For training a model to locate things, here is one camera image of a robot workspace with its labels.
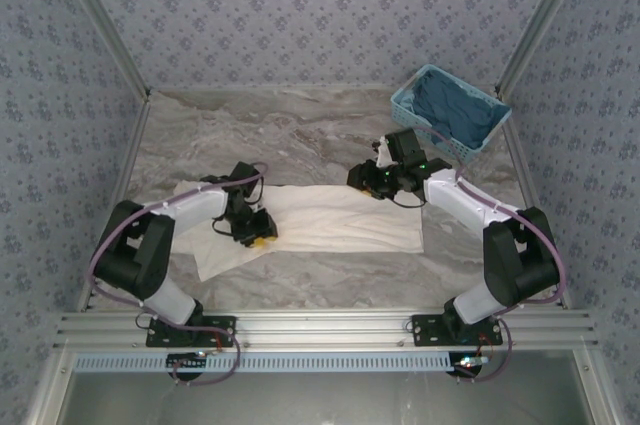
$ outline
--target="white towel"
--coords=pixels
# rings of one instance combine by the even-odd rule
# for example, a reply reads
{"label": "white towel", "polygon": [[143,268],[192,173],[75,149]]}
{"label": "white towel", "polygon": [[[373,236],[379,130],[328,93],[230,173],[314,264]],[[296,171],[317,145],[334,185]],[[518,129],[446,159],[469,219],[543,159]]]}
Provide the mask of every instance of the white towel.
{"label": "white towel", "polygon": [[[195,185],[181,182],[175,193]],[[403,192],[396,200],[407,205],[420,203],[414,195]],[[277,240],[247,248],[215,233],[211,222],[206,221],[175,237],[172,251],[194,255],[201,281],[273,252],[424,251],[419,208],[406,209],[389,200],[375,200],[351,187],[266,185],[262,203],[278,227]],[[228,230],[224,221],[216,227]]]}

